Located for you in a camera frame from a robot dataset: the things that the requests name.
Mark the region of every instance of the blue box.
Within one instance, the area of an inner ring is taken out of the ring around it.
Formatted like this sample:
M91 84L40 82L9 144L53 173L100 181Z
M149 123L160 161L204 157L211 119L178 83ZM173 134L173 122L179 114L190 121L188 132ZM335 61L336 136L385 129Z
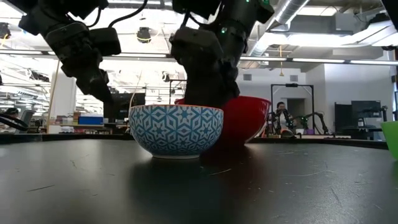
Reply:
M104 125L103 117L90 117L90 116L80 116L80 125Z

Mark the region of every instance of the pipe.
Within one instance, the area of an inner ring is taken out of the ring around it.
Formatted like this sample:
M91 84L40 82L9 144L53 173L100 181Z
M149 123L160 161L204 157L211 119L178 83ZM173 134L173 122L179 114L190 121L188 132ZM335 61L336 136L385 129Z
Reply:
M267 31L290 23L309 1L310 0L280 0L276 6L274 15L265 23L266 33L257 41L248 55L255 57L262 56L269 46L265 44L267 41Z

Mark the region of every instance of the table surface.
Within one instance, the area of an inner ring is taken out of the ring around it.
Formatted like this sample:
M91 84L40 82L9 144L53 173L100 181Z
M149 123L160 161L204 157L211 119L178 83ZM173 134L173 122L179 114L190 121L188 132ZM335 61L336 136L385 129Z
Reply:
M397 223L398 162L380 149L247 144L152 159L134 141L0 146L8 223Z

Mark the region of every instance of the blue patterned bowl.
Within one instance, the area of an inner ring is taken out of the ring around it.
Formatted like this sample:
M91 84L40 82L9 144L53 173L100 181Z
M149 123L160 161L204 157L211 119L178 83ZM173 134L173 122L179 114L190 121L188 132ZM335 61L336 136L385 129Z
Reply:
M131 135L154 157L193 159L221 135L224 112L190 105L134 106L129 120Z

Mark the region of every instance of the green object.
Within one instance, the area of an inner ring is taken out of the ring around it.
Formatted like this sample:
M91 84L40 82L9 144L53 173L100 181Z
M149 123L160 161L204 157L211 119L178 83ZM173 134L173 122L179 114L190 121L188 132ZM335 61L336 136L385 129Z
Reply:
M398 160L398 121L383 122L381 128L387 141L388 150Z

